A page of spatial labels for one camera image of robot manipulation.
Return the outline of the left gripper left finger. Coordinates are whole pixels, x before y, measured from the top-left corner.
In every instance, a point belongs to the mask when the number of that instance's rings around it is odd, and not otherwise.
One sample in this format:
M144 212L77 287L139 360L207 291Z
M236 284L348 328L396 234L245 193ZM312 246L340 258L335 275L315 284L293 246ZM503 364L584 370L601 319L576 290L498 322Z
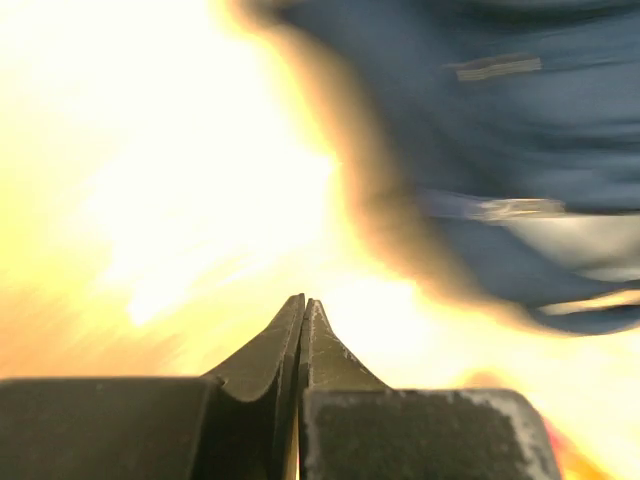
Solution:
M5 479L292 479L305 299L195 377L8 379Z

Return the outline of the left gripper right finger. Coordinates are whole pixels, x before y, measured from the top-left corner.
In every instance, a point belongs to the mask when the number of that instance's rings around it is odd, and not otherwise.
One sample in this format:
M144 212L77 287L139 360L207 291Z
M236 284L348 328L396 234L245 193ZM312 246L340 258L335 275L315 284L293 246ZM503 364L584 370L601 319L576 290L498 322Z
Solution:
M542 417L505 388L393 389L309 300L299 414L303 479L559 479Z

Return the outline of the navy blue school backpack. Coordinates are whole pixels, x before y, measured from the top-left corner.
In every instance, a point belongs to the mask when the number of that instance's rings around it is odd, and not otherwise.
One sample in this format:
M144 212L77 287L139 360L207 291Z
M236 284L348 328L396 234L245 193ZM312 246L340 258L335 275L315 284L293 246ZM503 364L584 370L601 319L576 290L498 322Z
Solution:
M539 325L639 323L635 1L253 1L361 80L413 203Z

